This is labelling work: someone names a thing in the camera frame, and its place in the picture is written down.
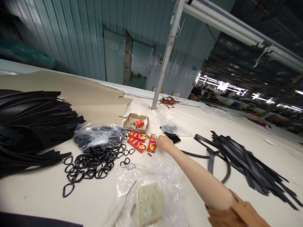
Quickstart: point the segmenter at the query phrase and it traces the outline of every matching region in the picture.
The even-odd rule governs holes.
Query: hand
[[[175,146],[167,136],[155,136],[155,141],[157,146],[165,152],[169,152]]]

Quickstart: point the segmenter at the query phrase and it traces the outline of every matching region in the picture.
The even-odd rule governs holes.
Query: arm
[[[226,210],[237,203],[228,188],[205,168],[180,151],[168,137],[159,136],[155,139],[157,146],[177,162],[208,208]]]

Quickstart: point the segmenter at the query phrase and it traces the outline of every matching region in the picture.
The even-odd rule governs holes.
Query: sleeve
[[[206,210],[210,217],[209,222],[213,227],[270,227],[266,221],[258,215],[249,202],[244,202],[231,191],[237,203],[227,210]]]

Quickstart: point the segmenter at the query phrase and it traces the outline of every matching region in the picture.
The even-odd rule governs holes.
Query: open door
[[[133,38],[125,29],[125,43],[124,43],[124,61],[123,61],[123,85],[129,86],[130,72],[132,66],[133,56]]]

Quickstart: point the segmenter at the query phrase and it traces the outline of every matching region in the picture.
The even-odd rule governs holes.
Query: factory floor
[[[145,89],[146,78],[133,75],[130,79],[130,86],[140,89]]]

